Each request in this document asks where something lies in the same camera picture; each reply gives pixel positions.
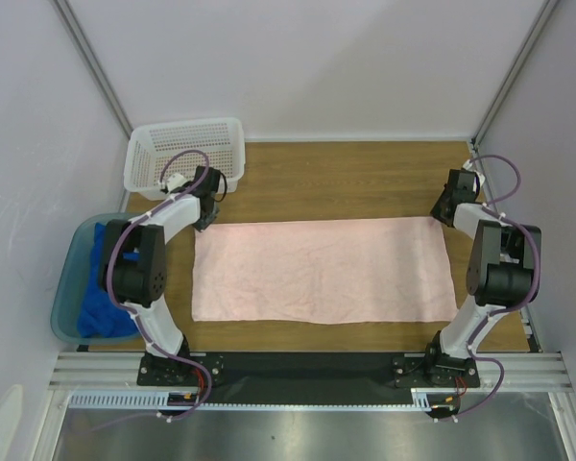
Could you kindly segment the pink towel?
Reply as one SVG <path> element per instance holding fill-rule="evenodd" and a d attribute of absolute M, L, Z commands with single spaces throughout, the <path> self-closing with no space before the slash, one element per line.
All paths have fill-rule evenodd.
<path fill-rule="evenodd" d="M 213 225 L 195 240 L 196 322 L 447 322 L 441 225 L 427 217 Z"/>

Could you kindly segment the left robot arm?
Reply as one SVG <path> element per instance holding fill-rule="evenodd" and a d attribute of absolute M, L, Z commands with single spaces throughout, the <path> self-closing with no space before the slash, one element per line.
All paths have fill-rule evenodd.
<path fill-rule="evenodd" d="M 108 221 L 98 270 L 98 285 L 144 339 L 140 386 L 182 386 L 202 373 L 165 299 L 166 244 L 188 227 L 204 231 L 213 223 L 219 212 L 216 194 L 228 191 L 228 181 L 221 171 L 199 166 L 192 181 L 174 175 L 164 190 L 166 200 L 152 210 Z"/>

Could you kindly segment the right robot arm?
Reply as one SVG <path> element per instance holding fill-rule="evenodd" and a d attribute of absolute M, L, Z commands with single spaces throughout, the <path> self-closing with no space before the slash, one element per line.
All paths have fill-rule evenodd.
<path fill-rule="evenodd" d="M 422 373 L 436 387 L 477 376 L 477 350 L 500 319 L 522 309 L 540 289 L 541 229 L 519 224 L 477 201 L 480 177 L 451 169 L 431 209 L 440 223 L 472 240 L 468 295 L 453 320 L 427 345 Z"/>

